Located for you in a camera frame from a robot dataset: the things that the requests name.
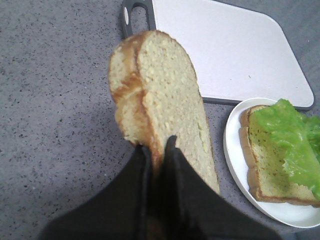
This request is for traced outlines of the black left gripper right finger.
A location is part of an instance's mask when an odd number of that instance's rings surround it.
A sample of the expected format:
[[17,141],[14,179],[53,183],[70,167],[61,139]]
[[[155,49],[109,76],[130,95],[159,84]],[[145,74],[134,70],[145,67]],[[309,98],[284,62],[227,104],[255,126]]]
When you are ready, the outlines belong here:
[[175,135],[168,138],[162,169],[162,210],[170,240],[279,240],[272,229],[240,212],[195,172]]

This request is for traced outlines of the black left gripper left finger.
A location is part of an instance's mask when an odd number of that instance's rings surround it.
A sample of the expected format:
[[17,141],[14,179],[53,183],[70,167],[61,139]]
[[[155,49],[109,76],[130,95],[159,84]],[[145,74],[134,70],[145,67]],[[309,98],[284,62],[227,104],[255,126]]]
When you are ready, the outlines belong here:
[[123,170],[95,197],[54,219],[40,240],[145,240],[151,154],[138,146]]

